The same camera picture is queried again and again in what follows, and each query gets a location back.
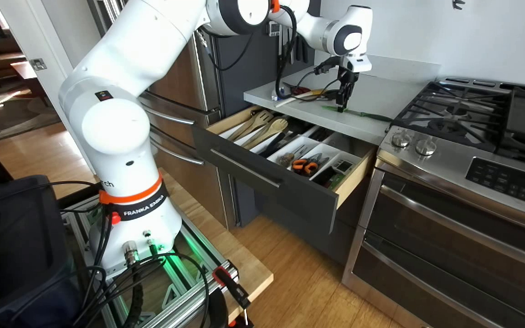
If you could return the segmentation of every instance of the stainless steel countertop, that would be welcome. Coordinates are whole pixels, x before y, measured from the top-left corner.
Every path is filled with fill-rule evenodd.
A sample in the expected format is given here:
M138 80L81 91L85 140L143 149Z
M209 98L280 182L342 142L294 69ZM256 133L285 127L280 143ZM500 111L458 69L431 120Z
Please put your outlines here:
M389 122L382 122L371 116L360 116L358 113L373 113L389 118L396 118L402 109L431 82L438 76L438 65L396 60L384 56L371 56L375 69L360 76L355 92L349 102L349 111L338 113L336 109L327 109L327 103L336 105L336 102L302 102L296 98L276 102L272 98L274 82L245 92L245 100L256 105L285 113L289 116L324 125L358 140L380 145L385 140ZM298 83L300 78L309 72L294 72L283 82ZM329 82L336 78L338 69L325 74L311 74L305 78L303 85L313 89L324 89Z

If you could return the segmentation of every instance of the wall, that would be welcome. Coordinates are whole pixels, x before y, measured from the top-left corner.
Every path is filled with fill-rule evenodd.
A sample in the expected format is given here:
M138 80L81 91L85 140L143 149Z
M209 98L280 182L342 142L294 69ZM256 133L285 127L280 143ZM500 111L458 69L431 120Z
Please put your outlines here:
M375 9L371 54L435 61L442 74L525 83L525 1L466 0L324 0L324 16L351 3Z
M45 0L43 3L70 61L77 65L101 40L88 0Z

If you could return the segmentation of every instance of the gas stove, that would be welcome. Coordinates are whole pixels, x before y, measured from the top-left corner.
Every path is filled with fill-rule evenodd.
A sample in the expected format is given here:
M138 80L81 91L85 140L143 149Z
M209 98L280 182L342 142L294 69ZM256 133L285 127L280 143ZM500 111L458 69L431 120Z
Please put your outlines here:
M411 165L426 180L437 176L525 216L525 85L431 82L395 120L380 162Z

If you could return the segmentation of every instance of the drawer front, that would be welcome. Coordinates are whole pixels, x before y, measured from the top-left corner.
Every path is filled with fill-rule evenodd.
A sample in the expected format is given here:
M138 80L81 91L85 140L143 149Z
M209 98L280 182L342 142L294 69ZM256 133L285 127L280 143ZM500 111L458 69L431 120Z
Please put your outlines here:
M221 187L218 167L198 156L196 149L165 134L156 134L154 145L159 149L163 169L192 193L220 222L229 225L229 196L225 196L225 189Z
M145 105L147 113L154 116L154 122L158 122L159 129L189 145L196 143L192 134L194 123L209 125L218 120L218 113L214 111L194 109L154 92L145 92L141 103Z
M196 125L194 133L205 160L252 185L263 196L298 213L302 216L298 224L314 225L314 231L333 231L338 209L338 195L334 191L294 174L205 127Z

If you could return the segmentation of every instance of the wooden floor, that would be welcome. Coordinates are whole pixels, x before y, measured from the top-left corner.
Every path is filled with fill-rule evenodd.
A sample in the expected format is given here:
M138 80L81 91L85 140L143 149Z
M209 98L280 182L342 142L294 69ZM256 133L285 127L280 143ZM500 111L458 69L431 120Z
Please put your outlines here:
M0 140L0 160L14 176L48 174L50 180L94 180L70 134L61 125ZM180 184L170 182L174 200L187 211L210 215ZM59 187L59 196L76 187ZM249 315L263 328L396 326L342 282L342 267L267 216L258 216L234 235L258 255L274 284L251 306Z

